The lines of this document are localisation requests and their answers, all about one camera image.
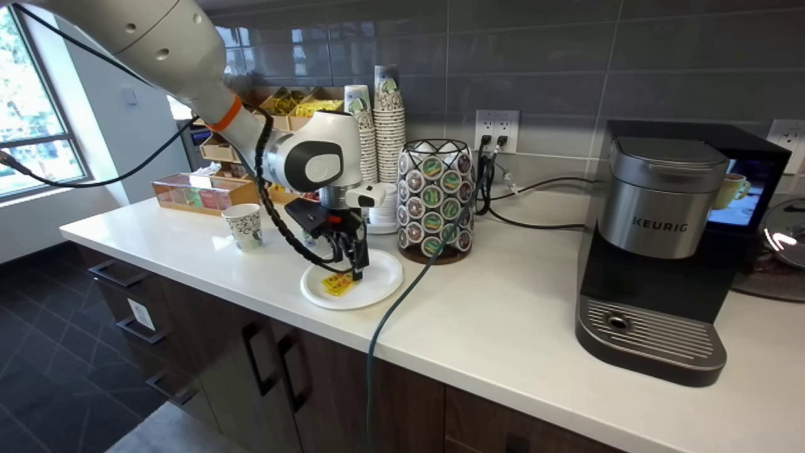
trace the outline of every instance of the power cord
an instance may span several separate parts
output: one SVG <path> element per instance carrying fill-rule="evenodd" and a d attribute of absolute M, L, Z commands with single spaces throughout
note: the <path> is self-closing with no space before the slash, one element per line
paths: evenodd
<path fill-rule="evenodd" d="M 501 218 L 495 210 L 487 210 L 487 215 L 492 215 L 498 221 L 519 228 L 519 229 L 549 229 L 549 233 L 586 229 L 586 224 L 526 224 L 526 221 L 515 221 L 515 220 Z"/>
<path fill-rule="evenodd" d="M 535 182 L 535 184 L 520 186 L 519 192 L 492 196 L 492 203 L 510 199 L 510 196 L 520 196 L 520 195 L 534 192 L 534 190 L 542 190 L 542 186 L 569 186 L 569 190 L 581 190 L 581 192 L 586 192 L 586 190 L 589 190 L 589 186 L 573 186 L 573 184 L 593 184 L 593 179 L 583 179 L 583 176 L 557 176 L 557 179 L 543 179 L 543 182 Z"/>
<path fill-rule="evenodd" d="M 470 220 L 470 215 L 476 213 L 476 203 L 480 195 L 480 184 L 476 184 L 470 203 L 464 206 L 460 218 L 452 221 L 451 233 L 442 236 L 442 243 L 437 245 L 435 255 L 426 263 L 426 268 L 420 269 L 420 275 L 406 288 L 406 292 L 393 302 L 393 308 L 386 309 L 386 316 L 381 317 L 372 340 L 370 340 L 370 350 L 367 350 L 367 366 L 365 366 L 365 377 L 367 377 L 367 396 L 365 396 L 365 448 L 367 453 L 376 453 L 376 350 L 378 350 L 378 340 L 382 328 L 388 325 L 388 321 L 398 312 L 398 308 L 406 302 L 406 298 L 422 282 L 422 278 L 431 272 L 431 268 L 435 264 L 435 259 L 442 255 L 445 245 L 456 236 L 456 233 Z"/>
<path fill-rule="evenodd" d="M 477 218 L 487 215 L 490 203 L 492 203 L 492 184 L 495 184 L 495 152 L 486 152 L 490 147 L 490 137 L 480 137 L 477 147 L 477 195 L 480 195 L 480 206 L 476 210 Z"/>
<path fill-rule="evenodd" d="M 69 34 L 64 34 L 64 30 L 54 29 L 47 21 L 37 18 L 37 16 L 35 16 L 35 13 L 31 13 L 26 6 L 13 2 L 13 7 L 15 7 L 17 13 L 28 16 L 31 21 L 35 21 L 37 26 L 47 29 L 50 34 L 61 35 L 61 39 L 64 39 L 64 41 L 69 41 L 70 46 L 75 46 L 75 48 L 80 48 L 80 52 L 86 52 L 86 54 L 91 54 L 91 57 L 96 57 L 96 59 L 105 60 L 109 65 L 113 65 L 113 68 L 119 68 L 119 70 L 129 73 L 131 79 L 140 80 L 144 87 L 150 87 L 147 79 L 140 79 L 140 75 L 138 75 L 138 73 L 134 73 L 131 68 L 121 65 L 119 60 L 113 60 L 113 59 L 109 59 L 109 57 L 98 54 L 96 48 L 91 48 L 91 46 L 86 46 L 86 44 L 75 41 L 74 35 L 69 35 Z"/>
<path fill-rule="evenodd" d="M 530 184 L 520 192 L 513 192 L 513 195 L 505 195 L 505 196 L 490 196 L 492 192 L 492 182 L 495 182 L 495 170 L 498 170 L 498 152 L 509 145 L 509 137 L 498 137 L 495 138 L 495 152 L 490 155 L 482 155 L 480 148 L 480 158 L 477 158 L 477 190 L 480 190 L 480 199 L 482 199 L 482 206 L 476 213 L 477 218 L 482 215 L 490 215 L 495 220 L 501 220 L 504 224 L 510 224 L 510 228 L 520 228 L 520 229 L 583 229 L 586 224 L 526 224 L 526 221 L 515 221 L 515 220 L 509 220 L 504 215 L 498 215 L 492 210 L 492 203 L 498 199 L 510 199 L 520 192 L 528 192 L 528 190 L 535 190 L 535 186 L 547 186 L 547 184 L 557 184 L 557 182 L 589 182 L 589 179 L 576 179 L 576 176 L 562 176 L 562 179 L 549 179 L 549 182 L 539 182 L 539 184 Z"/>
<path fill-rule="evenodd" d="M 26 175 L 28 179 L 35 179 L 45 186 L 56 186 L 56 190 L 96 190 L 96 186 L 109 186 L 109 184 L 119 184 L 129 176 L 134 176 L 135 172 L 147 170 L 154 158 L 158 158 L 158 155 L 164 155 L 186 128 L 194 126 L 199 117 L 194 117 L 189 123 L 184 123 L 169 142 L 164 142 L 147 161 L 140 161 L 138 166 L 134 166 L 131 172 L 116 176 L 116 179 L 105 179 L 105 182 L 86 182 L 86 184 L 64 184 L 64 182 L 54 182 L 54 179 L 43 179 L 37 175 L 32 175 L 28 166 L 23 166 L 15 156 L 9 156 L 8 152 L 0 148 L 0 165 Z"/>
<path fill-rule="evenodd" d="M 272 218 L 272 221 L 274 221 L 276 233 L 284 236 L 284 243 L 287 243 L 296 255 L 303 255 L 308 263 L 311 263 L 311 264 L 318 264 L 318 268 L 321 268 L 321 269 L 328 269 L 328 272 L 335 272 L 335 275 L 348 275 L 348 272 L 353 272 L 353 269 L 335 269 L 335 268 L 330 268 L 328 259 L 321 259 L 320 255 L 310 253 L 310 249 L 295 236 L 295 233 L 281 221 L 281 218 L 279 218 L 279 213 L 276 213 L 276 206 L 274 206 L 274 203 L 272 203 L 272 196 L 269 196 L 266 179 L 264 179 L 264 170 L 262 170 L 262 165 L 264 165 L 264 148 L 266 148 L 269 137 L 272 137 L 272 128 L 274 128 L 274 119 L 272 119 L 272 117 L 264 117 L 264 119 L 266 119 L 266 123 L 264 123 L 264 128 L 262 128 L 262 135 L 259 135 L 259 138 L 256 138 L 256 148 L 255 148 L 255 172 L 246 166 L 246 175 L 250 175 L 251 182 L 256 184 L 256 195 L 259 195 L 262 206 L 264 206 L 266 215 Z"/>

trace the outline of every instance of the keurig coffee maker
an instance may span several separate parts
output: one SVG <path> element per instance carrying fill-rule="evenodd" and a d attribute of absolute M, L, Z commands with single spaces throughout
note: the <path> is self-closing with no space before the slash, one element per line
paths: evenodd
<path fill-rule="evenodd" d="M 596 357 L 711 385 L 715 317 L 752 259 L 788 152 L 731 126 L 606 126 L 579 259 L 576 337 Z"/>

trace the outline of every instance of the window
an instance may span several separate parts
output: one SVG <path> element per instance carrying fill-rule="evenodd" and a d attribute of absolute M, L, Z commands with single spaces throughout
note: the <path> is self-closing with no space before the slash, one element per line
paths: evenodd
<path fill-rule="evenodd" d="M 54 98 L 26 24 L 0 7 L 0 148 L 54 182 L 87 179 L 70 128 Z M 0 166 L 0 199 L 41 192 L 43 184 Z"/>

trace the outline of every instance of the dark wood cabinet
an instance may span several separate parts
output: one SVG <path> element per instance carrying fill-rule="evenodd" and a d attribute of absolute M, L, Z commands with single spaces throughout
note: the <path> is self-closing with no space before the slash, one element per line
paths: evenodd
<path fill-rule="evenodd" d="M 304 393 L 296 410 L 303 450 L 365 450 L 365 354 L 274 322 L 299 345 L 287 355 L 290 382 Z M 442 385 L 376 360 L 376 445 L 382 453 L 442 450 Z"/>
<path fill-rule="evenodd" d="M 365 354 L 125 263 L 91 275 L 148 382 L 233 443 L 255 453 L 367 450 Z M 613 450 L 382 360 L 372 426 L 382 453 Z"/>
<path fill-rule="evenodd" d="M 246 450 L 299 453 L 269 321 L 125 263 L 91 275 L 150 389 Z"/>
<path fill-rule="evenodd" d="M 222 434 L 246 450 L 299 453 L 274 347 L 269 322 L 246 325 L 238 345 L 203 371 L 203 390 Z"/>
<path fill-rule="evenodd" d="M 613 453 L 613 448 L 445 389 L 447 453 Z"/>

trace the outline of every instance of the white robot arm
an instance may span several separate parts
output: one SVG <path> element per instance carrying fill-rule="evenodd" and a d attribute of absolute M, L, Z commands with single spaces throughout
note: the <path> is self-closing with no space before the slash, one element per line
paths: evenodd
<path fill-rule="evenodd" d="M 138 75 L 189 103 L 245 156 L 246 166 L 264 155 L 262 170 L 269 182 L 295 192 L 320 192 L 328 213 L 350 220 L 357 218 L 354 210 L 382 199 L 372 186 L 362 186 L 357 123 L 350 117 L 314 113 L 296 135 L 272 135 L 266 148 L 256 148 L 266 117 L 246 112 L 242 98 L 223 87 L 222 39 L 194 0 L 31 0 L 31 6 L 75 24 Z M 367 264 L 365 224 L 348 224 L 354 233 L 338 234 L 357 243 L 357 253 L 354 245 L 343 245 L 343 249 L 353 269 L 360 269 Z"/>

